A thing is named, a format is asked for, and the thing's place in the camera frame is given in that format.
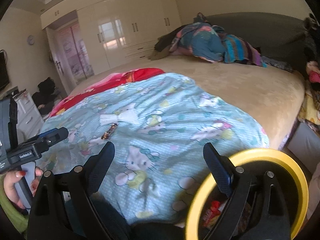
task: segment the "striped blanket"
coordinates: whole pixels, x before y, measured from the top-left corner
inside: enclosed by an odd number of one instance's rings
[[[222,40],[222,44],[226,48],[224,55],[225,63],[240,61],[242,64],[267,66],[262,62],[260,53],[249,43],[237,36],[226,35]]]

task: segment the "metal screw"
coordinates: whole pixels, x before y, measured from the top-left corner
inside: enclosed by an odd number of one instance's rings
[[[82,171],[82,166],[76,166],[75,168],[74,168],[74,171],[75,172],[81,172]]]
[[[49,177],[51,175],[51,171],[46,171],[43,176],[45,176],[46,178]]]
[[[238,172],[238,173],[244,173],[244,168],[238,166],[238,167],[236,167],[236,172]]]
[[[268,177],[270,177],[270,178],[273,178],[273,177],[275,176],[272,171],[267,171],[267,175],[268,175]]]

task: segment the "beige bed sheet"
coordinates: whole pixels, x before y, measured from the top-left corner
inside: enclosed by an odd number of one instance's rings
[[[299,75],[271,66],[212,64],[187,56],[169,56],[156,61],[141,59],[122,65],[90,77],[71,94],[83,91],[111,73],[147,67],[188,76],[206,92],[247,112],[264,128],[273,149],[278,149],[290,131],[304,98],[303,79]]]

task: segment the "painted fingernail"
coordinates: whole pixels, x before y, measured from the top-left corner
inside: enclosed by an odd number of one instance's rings
[[[27,173],[25,171],[17,171],[16,172],[16,177],[17,178],[22,178],[26,175]]]

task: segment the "hello kitty print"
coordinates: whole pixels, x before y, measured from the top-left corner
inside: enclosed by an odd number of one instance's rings
[[[109,140],[115,158],[100,193],[129,224],[176,222],[209,171],[202,150],[221,155],[268,147],[263,128],[247,113],[210,95],[185,76],[166,73],[90,96],[49,118],[43,131],[66,127],[69,136],[43,153],[42,169],[70,171]]]

